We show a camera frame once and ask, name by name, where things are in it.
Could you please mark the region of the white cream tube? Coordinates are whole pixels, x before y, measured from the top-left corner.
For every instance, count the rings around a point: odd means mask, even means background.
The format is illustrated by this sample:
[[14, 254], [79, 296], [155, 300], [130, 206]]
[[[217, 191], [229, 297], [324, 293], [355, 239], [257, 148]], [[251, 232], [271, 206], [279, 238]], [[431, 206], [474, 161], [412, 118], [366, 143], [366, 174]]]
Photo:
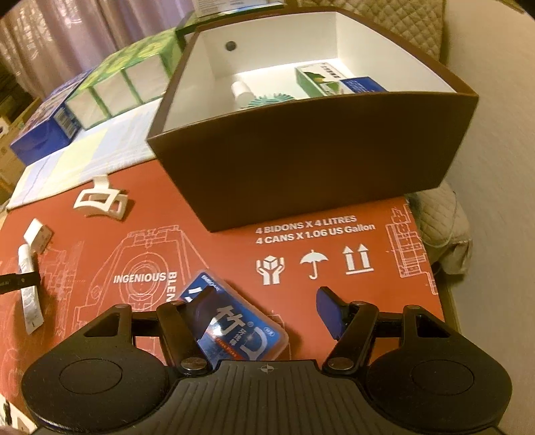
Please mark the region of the white cream tube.
[[38, 273], [33, 251], [27, 244], [22, 244], [18, 248], [18, 266], [20, 274], [26, 275], [24, 285], [21, 288], [25, 330], [27, 334], [32, 334], [43, 324], [38, 293], [41, 277]]

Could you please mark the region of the small white charger plug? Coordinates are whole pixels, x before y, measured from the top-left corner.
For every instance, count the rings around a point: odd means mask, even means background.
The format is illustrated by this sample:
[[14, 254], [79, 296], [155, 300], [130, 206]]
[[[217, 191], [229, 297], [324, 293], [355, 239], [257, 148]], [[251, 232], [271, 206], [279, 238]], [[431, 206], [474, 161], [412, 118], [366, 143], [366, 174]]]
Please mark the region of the small white charger plug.
[[24, 241], [33, 252], [42, 254], [52, 238], [52, 230], [38, 219], [33, 219], [24, 232]]

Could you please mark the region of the blue toothpick case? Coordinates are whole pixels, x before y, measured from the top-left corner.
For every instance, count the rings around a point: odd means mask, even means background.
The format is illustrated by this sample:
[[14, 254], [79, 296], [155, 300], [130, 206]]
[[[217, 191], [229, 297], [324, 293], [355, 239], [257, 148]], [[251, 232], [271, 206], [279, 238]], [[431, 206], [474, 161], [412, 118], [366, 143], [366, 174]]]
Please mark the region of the blue toothpick case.
[[198, 345], [213, 366], [224, 360], [274, 361], [285, 351], [284, 327], [212, 273], [199, 272], [180, 299], [190, 303], [208, 286], [217, 292], [216, 311]]

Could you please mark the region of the cream hair claw clip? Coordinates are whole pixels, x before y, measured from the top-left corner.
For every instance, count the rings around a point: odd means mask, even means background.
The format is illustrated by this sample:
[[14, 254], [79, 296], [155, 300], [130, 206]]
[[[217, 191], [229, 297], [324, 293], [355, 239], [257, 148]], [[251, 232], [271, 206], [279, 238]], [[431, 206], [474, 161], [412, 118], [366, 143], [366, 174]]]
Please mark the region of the cream hair claw clip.
[[83, 189], [74, 202], [73, 209], [85, 216], [108, 216], [121, 220], [124, 217], [128, 196], [112, 188], [107, 175], [93, 178], [93, 187]]

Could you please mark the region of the small white pill bottle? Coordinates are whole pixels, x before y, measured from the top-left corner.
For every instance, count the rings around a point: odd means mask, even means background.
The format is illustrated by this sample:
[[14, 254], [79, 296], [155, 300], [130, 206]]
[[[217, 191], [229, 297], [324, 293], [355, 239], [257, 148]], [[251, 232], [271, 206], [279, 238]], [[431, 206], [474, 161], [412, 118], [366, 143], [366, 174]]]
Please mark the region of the small white pill bottle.
[[246, 108], [247, 105], [256, 98], [255, 94], [251, 92], [247, 84], [242, 81], [234, 81], [231, 85], [231, 91], [235, 105], [238, 109]]

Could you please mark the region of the mint handheld fan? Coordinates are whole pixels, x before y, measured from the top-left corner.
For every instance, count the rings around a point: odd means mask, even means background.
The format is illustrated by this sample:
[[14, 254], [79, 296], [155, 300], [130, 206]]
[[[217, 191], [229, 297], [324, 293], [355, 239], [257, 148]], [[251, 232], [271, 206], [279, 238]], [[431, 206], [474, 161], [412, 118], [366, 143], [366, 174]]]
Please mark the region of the mint handheld fan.
[[294, 97], [285, 93], [275, 93], [271, 96], [257, 96], [253, 98], [247, 105], [247, 109], [265, 107], [282, 102], [294, 101]]

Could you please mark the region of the green medicine box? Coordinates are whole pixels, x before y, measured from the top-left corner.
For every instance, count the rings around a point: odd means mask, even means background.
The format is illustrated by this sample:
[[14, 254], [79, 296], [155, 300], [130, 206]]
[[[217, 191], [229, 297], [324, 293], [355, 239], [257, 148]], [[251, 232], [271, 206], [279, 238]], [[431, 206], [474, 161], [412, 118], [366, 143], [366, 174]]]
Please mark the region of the green medicine box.
[[353, 94], [343, 82], [345, 75], [329, 63], [298, 66], [296, 80], [310, 98]]

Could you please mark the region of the blue medicine box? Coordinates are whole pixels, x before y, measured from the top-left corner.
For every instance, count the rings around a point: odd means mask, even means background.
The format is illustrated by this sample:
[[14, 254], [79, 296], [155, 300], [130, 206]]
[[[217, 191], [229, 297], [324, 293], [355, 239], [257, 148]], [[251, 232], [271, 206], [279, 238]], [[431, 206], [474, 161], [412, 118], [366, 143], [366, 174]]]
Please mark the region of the blue medicine box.
[[340, 94], [369, 92], [386, 92], [386, 89], [368, 76], [341, 79], [339, 82]]

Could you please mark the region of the red Motul cardboard mat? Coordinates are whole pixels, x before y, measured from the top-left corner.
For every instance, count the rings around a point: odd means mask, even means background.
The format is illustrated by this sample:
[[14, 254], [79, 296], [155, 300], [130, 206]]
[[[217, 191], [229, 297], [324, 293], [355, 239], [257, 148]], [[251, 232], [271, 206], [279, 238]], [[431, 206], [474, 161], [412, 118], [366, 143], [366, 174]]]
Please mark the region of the red Motul cardboard mat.
[[200, 271], [224, 280], [288, 334], [286, 359], [322, 361], [333, 339], [316, 313], [316, 290], [384, 312], [423, 306], [442, 314], [431, 267], [406, 201], [357, 206], [209, 232], [156, 161], [110, 177], [129, 198], [124, 219], [84, 216], [77, 190], [11, 210], [1, 229], [1, 270], [33, 220], [52, 230], [38, 258], [44, 322], [27, 333], [19, 293], [1, 298], [1, 392], [24, 404], [27, 367], [118, 303], [152, 311], [177, 299]]

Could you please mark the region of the brown cardboard box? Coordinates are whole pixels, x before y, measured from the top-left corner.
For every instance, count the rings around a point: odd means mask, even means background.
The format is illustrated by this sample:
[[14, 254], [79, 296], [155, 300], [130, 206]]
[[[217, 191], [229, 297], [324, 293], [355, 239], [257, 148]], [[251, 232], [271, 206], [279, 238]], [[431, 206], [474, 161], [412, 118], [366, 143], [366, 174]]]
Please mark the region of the brown cardboard box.
[[28, 122], [41, 103], [41, 98], [33, 100], [13, 122], [10, 122], [5, 116], [1, 117], [0, 200], [2, 204], [12, 196], [25, 169], [25, 164], [11, 150], [11, 144], [19, 136], [19, 133], [24, 129], [24, 124]]

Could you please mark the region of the grey towel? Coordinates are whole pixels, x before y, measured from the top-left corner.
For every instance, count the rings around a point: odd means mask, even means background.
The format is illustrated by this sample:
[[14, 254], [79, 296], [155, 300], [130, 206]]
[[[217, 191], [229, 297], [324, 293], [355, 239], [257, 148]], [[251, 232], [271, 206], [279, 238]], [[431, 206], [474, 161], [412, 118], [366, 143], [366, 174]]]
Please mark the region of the grey towel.
[[405, 198], [432, 266], [447, 275], [464, 275], [470, 266], [469, 220], [450, 185], [407, 194]]

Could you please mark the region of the blue printed carton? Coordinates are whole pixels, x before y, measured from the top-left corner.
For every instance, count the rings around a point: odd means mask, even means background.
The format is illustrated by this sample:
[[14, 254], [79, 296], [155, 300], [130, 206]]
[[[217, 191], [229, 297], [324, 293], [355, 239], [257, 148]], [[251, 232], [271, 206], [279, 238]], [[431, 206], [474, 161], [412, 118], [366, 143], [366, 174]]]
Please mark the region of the blue printed carton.
[[10, 149], [25, 166], [68, 146], [81, 124], [67, 107], [67, 99], [92, 72], [89, 69], [52, 91], [24, 123]]

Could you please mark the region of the pastel plaid cloth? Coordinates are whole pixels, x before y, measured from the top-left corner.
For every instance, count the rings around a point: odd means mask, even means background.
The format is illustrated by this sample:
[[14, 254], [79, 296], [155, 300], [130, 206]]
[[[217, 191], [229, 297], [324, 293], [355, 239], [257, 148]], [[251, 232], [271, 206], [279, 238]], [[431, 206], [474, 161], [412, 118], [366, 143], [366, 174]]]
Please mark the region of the pastel plaid cloth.
[[96, 176], [153, 160], [146, 138], [161, 102], [151, 101], [83, 130], [67, 147], [26, 167], [6, 208], [53, 197]]

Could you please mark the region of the brown open storage box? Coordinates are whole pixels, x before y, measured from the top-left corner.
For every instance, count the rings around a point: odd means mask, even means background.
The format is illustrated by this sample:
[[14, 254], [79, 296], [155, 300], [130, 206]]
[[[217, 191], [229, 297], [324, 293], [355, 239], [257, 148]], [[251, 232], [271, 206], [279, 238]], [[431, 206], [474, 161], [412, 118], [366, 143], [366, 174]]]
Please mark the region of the brown open storage box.
[[[310, 98], [298, 66], [329, 63], [386, 92]], [[238, 109], [231, 85], [294, 101]], [[438, 187], [478, 95], [401, 36], [334, 7], [199, 26], [148, 133], [211, 232]]]

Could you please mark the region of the green tissue pack bundle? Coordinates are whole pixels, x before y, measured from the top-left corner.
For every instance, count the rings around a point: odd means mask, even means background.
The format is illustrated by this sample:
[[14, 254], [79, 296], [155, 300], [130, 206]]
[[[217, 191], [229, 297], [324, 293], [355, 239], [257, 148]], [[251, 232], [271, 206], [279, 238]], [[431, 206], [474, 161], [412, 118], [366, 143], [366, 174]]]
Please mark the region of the green tissue pack bundle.
[[162, 97], [180, 57], [174, 29], [143, 38], [102, 61], [66, 105], [83, 129], [91, 129]]

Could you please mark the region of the pink curtain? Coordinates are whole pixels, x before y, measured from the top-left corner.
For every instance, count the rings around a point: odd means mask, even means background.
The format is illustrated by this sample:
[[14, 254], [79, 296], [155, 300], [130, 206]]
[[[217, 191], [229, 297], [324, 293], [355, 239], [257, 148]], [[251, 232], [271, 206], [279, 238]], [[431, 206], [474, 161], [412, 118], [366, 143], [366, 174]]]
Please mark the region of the pink curtain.
[[140, 39], [177, 26], [191, 1], [20, 1], [1, 18], [1, 63], [35, 97]]

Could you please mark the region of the beige quilted cover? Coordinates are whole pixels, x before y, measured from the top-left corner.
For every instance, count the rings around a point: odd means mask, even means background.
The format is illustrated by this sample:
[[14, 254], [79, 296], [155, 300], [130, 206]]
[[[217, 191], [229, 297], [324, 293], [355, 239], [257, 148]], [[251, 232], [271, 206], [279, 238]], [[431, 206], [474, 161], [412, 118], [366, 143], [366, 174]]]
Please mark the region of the beige quilted cover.
[[334, 6], [360, 14], [402, 36], [430, 55], [441, 58], [445, 1], [442, 0], [339, 0], [298, 1], [299, 6]]

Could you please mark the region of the white product carton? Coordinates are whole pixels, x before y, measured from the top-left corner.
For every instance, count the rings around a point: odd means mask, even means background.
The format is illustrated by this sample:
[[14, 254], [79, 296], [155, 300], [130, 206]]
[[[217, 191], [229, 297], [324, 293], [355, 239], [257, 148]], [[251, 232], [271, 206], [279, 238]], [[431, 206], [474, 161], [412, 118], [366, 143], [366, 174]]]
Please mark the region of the white product carton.
[[284, 5], [283, 1], [272, 0], [192, 0], [198, 17], [240, 11], [269, 5]]

